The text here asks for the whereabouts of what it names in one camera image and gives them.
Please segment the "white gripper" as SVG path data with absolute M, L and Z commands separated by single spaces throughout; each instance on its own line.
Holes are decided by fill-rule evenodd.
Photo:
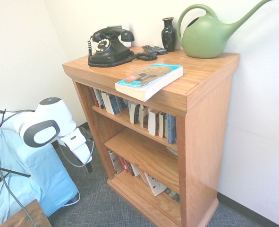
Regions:
M 86 138 L 79 129 L 75 129 L 66 136 L 58 136 L 58 142 L 60 145 L 70 149 L 78 160 L 85 165 L 89 174 L 93 171 L 93 167 L 90 163 L 92 160 L 92 152 L 86 144 Z

